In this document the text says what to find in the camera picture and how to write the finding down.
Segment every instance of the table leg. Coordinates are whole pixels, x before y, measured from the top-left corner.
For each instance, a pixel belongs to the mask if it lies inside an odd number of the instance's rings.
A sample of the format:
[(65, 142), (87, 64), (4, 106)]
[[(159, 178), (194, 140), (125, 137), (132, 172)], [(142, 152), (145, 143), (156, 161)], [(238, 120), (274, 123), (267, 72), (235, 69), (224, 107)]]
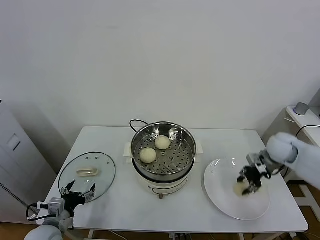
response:
[(169, 238), (176, 240), (176, 233), (175, 232), (169, 232)]
[(243, 234), (243, 233), (238, 233), (238, 235), (239, 235), (239, 239), (240, 239), (240, 240), (245, 240), (245, 237), (244, 237), (244, 234)]
[(94, 234), (95, 234), (95, 230), (94, 229), (90, 229), (89, 235), (88, 235), (88, 239), (92, 239)]
[(282, 234), (283, 232), (261, 233), (261, 234), (258, 234), (256, 237), (254, 237), (252, 240), (273, 240)]

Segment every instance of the white plate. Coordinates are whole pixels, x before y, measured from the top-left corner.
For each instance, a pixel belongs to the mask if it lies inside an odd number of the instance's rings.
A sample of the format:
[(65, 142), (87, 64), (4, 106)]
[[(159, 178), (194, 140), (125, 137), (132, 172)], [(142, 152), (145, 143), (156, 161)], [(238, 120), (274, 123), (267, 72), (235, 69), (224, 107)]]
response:
[(243, 167), (243, 161), (236, 159), (214, 160), (204, 172), (204, 186), (211, 201), (225, 214), (238, 220), (256, 220), (270, 206), (269, 189), (261, 179), (262, 187), (258, 192), (249, 196), (237, 196), (234, 186)]

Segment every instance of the white table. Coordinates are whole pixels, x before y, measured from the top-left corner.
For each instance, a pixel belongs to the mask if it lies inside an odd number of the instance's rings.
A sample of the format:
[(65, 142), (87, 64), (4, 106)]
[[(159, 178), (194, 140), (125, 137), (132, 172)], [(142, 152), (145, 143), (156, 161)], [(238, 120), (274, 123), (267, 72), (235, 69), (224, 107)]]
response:
[[(233, 219), (218, 210), (207, 197), (202, 187), (207, 165), (222, 157), (236, 158), (243, 161), (243, 165), (248, 164), (248, 153), (258, 153), (265, 148), (256, 131), (190, 129), (190, 132), (202, 143), (201, 161), (194, 164), (189, 181), (182, 190), (160, 200), (139, 185), (133, 165), (123, 157), (125, 143), (134, 136), (131, 128), (84, 127), (62, 169), (81, 154), (102, 152), (113, 158), (116, 175), (107, 193), (75, 209), (74, 227), (166, 233), (281, 233), (308, 229), (304, 216), (280, 175), (268, 182), (270, 208), (258, 220)], [(46, 201), (60, 197), (58, 179), (59, 176)], [(47, 214), (46, 210), (41, 210), (39, 217)]]
[[(312, 107), (303, 116), (296, 114), (294, 112), (294, 108), (294, 106), (288, 106), (286, 108), (286, 112), (295, 121), (299, 128), (302, 128), (306, 125), (320, 126), (320, 118), (314, 113), (319, 112), (318, 107)], [(320, 147), (320, 127), (305, 127), (302, 131), (314, 145)]]
[[(320, 113), (320, 109), (318, 107), (312, 107), (303, 116), (296, 114), (293, 110), (294, 108), (295, 107), (293, 106), (288, 106), (286, 108), (286, 112), (299, 126), (299, 128), (302, 128), (306, 125), (320, 126), (320, 118), (315, 114), (317, 113), (319, 115)], [(313, 143), (313, 145), (320, 147), (320, 127), (305, 127), (302, 131)], [(292, 171), (285, 177), (286, 182), (292, 179), (293, 174), (294, 172)], [(314, 215), (320, 222), (320, 206), (318, 205), (317, 201), (315, 200), (314, 196), (312, 195), (312, 193), (306, 185), (299, 185), (299, 187), (305, 197), (296, 197), (295, 201), (299, 206), (311, 207)]]

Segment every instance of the black cable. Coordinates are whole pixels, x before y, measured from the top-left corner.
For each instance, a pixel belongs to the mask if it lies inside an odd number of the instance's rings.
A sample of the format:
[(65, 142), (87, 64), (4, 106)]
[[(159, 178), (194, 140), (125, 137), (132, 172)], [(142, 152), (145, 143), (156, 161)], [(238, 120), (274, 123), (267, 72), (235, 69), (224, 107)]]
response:
[(51, 215), (41, 216), (41, 217), (37, 217), (37, 218), (30, 218), (30, 219), (28, 219), (28, 221), (34, 222), (34, 221), (37, 221), (40, 219), (55, 218), (56, 216), (57, 215), (55, 215), (55, 214), (51, 214)]
[(137, 133), (137, 131), (134, 129), (134, 127), (132, 126), (132, 122), (140, 122), (140, 123), (144, 123), (145, 125), (148, 125), (148, 123), (146, 123), (145, 121), (139, 120), (139, 119), (132, 119), (129, 122), (130, 127), (133, 129), (133, 131), (135, 131)]
[(47, 218), (55, 218), (57, 215), (55, 214), (51, 214), (51, 215), (46, 215), (46, 216), (41, 216), (41, 217), (37, 217), (37, 218), (29, 218), (29, 210), (30, 208), (36, 208), (37, 207), (37, 204), (36, 203), (33, 203), (33, 204), (30, 204), (26, 207), (26, 219), (28, 219), (28, 221), (30, 222), (34, 222), (34, 221), (37, 221), (37, 220), (40, 220), (40, 219), (47, 219)]
[(30, 205), (28, 205), (28, 206), (26, 207), (26, 213), (25, 213), (25, 215), (26, 215), (26, 218), (27, 218), (27, 219), (29, 218), (29, 209), (30, 209), (30, 208), (36, 208), (36, 207), (37, 207), (37, 204), (36, 204), (36, 203), (30, 204)]
[(283, 178), (285, 178), (285, 177), (287, 176), (288, 171), (289, 171), (289, 168), (287, 167), (287, 168), (286, 168), (286, 171), (285, 171), (285, 174), (283, 175)]
[(296, 133), (296, 137), (299, 135), (299, 133), (302, 131), (302, 129), (304, 129), (304, 128), (308, 128), (308, 127), (316, 127), (316, 128), (320, 128), (320, 126), (319, 125), (305, 125), (305, 126), (303, 126), (303, 127), (301, 127), (300, 129), (299, 129), (299, 131)]

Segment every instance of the electric steamer pot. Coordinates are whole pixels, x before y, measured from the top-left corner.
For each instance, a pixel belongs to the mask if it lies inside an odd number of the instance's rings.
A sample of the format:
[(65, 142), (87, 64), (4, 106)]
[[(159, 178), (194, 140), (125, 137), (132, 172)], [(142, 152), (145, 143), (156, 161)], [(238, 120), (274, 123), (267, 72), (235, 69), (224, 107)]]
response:
[[(132, 122), (142, 122), (146, 126), (136, 131)], [(130, 127), (136, 132), (131, 141), (132, 163), (144, 179), (170, 184), (181, 180), (191, 171), (197, 147), (194, 137), (184, 127), (166, 121), (148, 124), (137, 119), (130, 121)], [(156, 148), (155, 140), (159, 136), (169, 138), (170, 146), (166, 150)], [(140, 152), (144, 148), (155, 150), (154, 162), (144, 163), (140, 160)]]

